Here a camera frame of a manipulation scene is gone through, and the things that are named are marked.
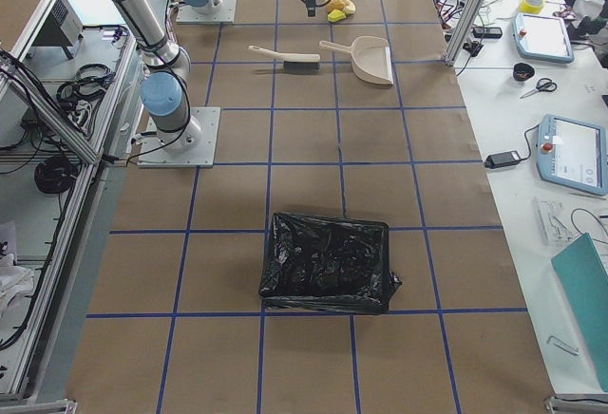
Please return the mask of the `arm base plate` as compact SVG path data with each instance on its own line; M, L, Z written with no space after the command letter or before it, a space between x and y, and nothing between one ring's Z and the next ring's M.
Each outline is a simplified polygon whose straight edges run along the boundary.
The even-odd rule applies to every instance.
M185 131L173 134L158 132L149 117L146 130L154 135L143 139L137 164L142 168L211 168L215 161L220 114L219 107L192 107L191 120Z
M237 0L181 0L177 23L182 25L232 24Z

